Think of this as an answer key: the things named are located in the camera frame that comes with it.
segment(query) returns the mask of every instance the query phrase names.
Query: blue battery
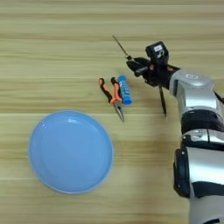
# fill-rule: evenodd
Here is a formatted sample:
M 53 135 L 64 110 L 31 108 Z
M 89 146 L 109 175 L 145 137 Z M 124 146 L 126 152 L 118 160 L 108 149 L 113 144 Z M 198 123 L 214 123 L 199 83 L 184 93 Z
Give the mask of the blue battery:
M 118 77 L 118 82 L 121 89 L 121 95 L 122 95 L 122 104 L 124 105 L 130 105 L 132 104 L 132 97 L 130 94 L 130 87 L 127 83 L 126 75 L 122 74 Z

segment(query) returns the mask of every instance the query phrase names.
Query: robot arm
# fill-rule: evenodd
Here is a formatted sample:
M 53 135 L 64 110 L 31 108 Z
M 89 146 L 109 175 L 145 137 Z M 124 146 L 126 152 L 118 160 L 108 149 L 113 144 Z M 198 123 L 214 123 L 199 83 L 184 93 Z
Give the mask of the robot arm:
M 173 163 L 174 190 L 190 202 L 191 224 L 224 221 L 224 116 L 206 76 L 168 65 L 163 42 L 146 47 L 150 59 L 129 58 L 135 76 L 162 86 L 178 101 L 182 141 Z

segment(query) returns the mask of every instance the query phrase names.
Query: wooden table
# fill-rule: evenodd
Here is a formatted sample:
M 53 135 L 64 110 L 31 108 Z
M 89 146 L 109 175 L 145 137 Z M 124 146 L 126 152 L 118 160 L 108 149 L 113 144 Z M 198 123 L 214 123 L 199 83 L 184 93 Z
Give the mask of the wooden table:
M 0 223 L 186 224 L 187 200 L 172 190 L 179 147 L 177 103 L 126 67 L 116 35 L 133 56 L 163 40 L 170 63 L 215 79 L 223 90 L 221 0 L 0 1 Z M 134 104 L 121 123 L 97 81 L 126 73 Z M 43 186 L 28 162 L 37 122 L 77 109 L 101 122 L 115 145 L 107 181 L 83 195 Z

